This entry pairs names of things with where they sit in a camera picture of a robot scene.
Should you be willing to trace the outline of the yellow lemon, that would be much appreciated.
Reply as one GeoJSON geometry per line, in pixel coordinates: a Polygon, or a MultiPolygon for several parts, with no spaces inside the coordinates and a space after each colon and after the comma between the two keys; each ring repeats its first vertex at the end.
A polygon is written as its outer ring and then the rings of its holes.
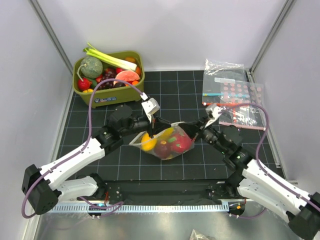
{"type": "Polygon", "coordinates": [[[148,133],[145,133],[141,138],[141,149],[145,152],[151,151],[157,144],[156,137],[150,137],[148,133]]]}

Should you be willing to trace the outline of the pink dragon fruit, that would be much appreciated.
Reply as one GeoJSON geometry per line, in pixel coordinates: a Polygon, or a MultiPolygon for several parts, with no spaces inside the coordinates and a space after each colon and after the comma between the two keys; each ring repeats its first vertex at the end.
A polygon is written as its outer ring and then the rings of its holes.
{"type": "Polygon", "coordinates": [[[185,134],[175,133],[168,138],[168,143],[173,152],[182,154],[188,151],[192,146],[192,140],[185,134]]]}

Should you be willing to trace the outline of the dotted zip top bag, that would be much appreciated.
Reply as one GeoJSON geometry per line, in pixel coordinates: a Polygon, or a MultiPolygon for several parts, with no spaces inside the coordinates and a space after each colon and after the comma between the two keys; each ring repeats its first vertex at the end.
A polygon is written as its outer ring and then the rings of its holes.
{"type": "Polygon", "coordinates": [[[171,160],[194,148],[194,140],[174,122],[171,127],[150,137],[147,131],[139,133],[130,143],[143,152],[163,161],[171,160]]]}

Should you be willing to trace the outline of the dark red apple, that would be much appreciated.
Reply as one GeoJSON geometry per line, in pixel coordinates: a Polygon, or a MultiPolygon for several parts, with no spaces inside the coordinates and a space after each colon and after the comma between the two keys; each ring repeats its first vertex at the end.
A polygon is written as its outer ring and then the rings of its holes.
{"type": "Polygon", "coordinates": [[[156,144],[154,153],[160,159],[167,159],[171,154],[171,146],[167,141],[161,140],[156,144]]]}

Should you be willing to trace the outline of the yellow banana bunch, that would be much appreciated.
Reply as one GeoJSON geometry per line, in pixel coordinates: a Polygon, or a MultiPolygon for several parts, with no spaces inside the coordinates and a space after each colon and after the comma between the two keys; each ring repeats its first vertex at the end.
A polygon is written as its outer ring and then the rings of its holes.
{"type": "Polygon", "coordinates": [[[160,138],[161,140],[166,141],[166,140],[173,134],[173,132],[174,132],[174,128],[173,128],[173,127],[169,127],[169,128],[165,129],[165,130],[161,133],[161,135],[159,136],[159,138],[160,138]]]}

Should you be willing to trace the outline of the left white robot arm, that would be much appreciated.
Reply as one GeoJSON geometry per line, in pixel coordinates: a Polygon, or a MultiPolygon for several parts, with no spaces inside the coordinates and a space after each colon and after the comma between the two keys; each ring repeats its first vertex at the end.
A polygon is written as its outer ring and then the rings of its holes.
{"type": "Polygon", "coordinates": [[[149,111],[134,117],[129,106],[118,106],[108,116],[105,126],[95,134],[90,132],[81,146],[49,164],[41,167],[32,164],[25,169],[21,187],[24,193],[22,216],[28,219],[43,215],[58,202],[72,198],[101,200],[106,195],[107,185],[98,174],[93,173],[80,180],[68,178],[118,149],[124,142],[123,137],[141,132],[153,136],[169,127],[169,121],[149,111]]]}

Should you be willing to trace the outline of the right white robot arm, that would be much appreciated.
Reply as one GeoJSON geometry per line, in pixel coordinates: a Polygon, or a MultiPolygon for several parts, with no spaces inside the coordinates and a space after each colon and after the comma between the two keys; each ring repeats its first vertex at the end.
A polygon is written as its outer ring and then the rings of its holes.
{"type": "Polygon", "coordinates": [[[230,198],[251,199],[281,217],[301,239],[312,240],[320,231],[320,194],[310,194],[291,184],[242,146],[239,130],[223,131],[204,121],[183,122],[180,127],[192,140],[203,140],[224,155],[232,175],[225,181],[230,198]]]}

